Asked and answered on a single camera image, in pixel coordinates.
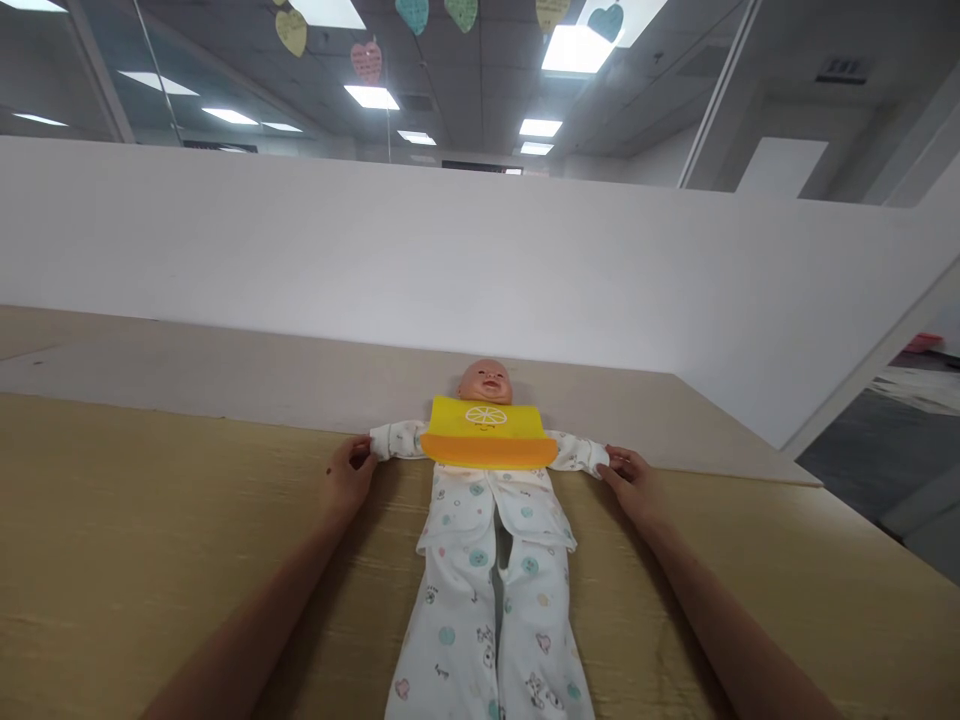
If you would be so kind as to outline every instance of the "yellow bib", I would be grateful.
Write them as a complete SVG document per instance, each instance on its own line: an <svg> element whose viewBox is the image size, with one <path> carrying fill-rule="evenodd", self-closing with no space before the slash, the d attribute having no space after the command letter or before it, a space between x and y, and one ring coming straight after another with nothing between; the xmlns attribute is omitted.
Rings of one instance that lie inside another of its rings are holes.
<svg viewBox="0 0 960 720"><path fill-rule="evenodd" d="M535 407L441 395L420 446L437 462L483 470L536 470L557 457L557 441L543 432Z"/></svg>

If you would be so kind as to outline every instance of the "doll face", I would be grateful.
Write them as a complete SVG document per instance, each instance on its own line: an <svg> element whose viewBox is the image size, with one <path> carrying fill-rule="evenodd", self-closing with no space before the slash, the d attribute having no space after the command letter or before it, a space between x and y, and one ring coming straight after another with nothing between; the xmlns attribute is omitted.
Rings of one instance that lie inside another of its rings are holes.
<svg viewBox="0 0 960 720"><path fill-rule="evenodd" d="M513 386L507 369L496 360L478 360L460 379L461 400L486 400L497 405L513 402Z"/></svg>

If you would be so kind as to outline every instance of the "printed onesie pattern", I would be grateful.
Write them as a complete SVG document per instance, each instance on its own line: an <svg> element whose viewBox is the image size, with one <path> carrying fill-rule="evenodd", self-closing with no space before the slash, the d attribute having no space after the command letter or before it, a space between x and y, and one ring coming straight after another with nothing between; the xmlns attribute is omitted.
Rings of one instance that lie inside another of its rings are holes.
<svg viewBox="0 0 960 720"><path fill-rule="evenodd" d="M426 423L371 431L382 458L423 458ZM602 446L567 433L550 467L608 463ZM497 562L499 517L513 536ZM593 708L569 622L570 523L546 470L475 470L437 463L417 552L425 570L390 687L386 718L592 720ZM496 643L493 572L503 582Z"/></svg>

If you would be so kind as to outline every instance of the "yellow paper heart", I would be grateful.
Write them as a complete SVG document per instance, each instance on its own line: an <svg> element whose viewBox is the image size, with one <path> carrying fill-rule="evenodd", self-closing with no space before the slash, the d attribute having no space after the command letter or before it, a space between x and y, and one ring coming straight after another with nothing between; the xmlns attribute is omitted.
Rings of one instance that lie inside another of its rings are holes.
<svg viewBox="0 0 960 720"><path fill-rule="evenodd" d="M549 35L567 16L570 0L537 0L537 21L544 35Z"/></svg>
<svg viewBox="0 0 960 720"><path fill-rule="evenodd" d="M307 21L297 10L277 13L277 35L287 50L297 57L307 48Z"/></svg>

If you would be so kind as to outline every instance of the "onesie sleeve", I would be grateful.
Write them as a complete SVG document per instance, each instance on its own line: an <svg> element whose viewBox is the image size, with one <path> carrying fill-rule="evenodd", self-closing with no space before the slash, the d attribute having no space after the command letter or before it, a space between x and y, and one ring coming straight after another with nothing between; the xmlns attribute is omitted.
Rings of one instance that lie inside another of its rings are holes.
<svg viewBox="0 0 960 720"><path fill-rule="evenodd" d="M380 456L381 460L392 457L406 460L425 458L420 447L420 435L426 432L427 424L420 420L406 420L399 423L381 425L370 431L373 442L370 449Z"/></svg>
<svg viewBox="0 0 960 720"><path fill-rule="evenodd" d="M547 435L557 441L559 451L550 463L551 470L583 470L599 480L597 465L610 464L610 455L603 445L556 430L547 430Z"/></svg>

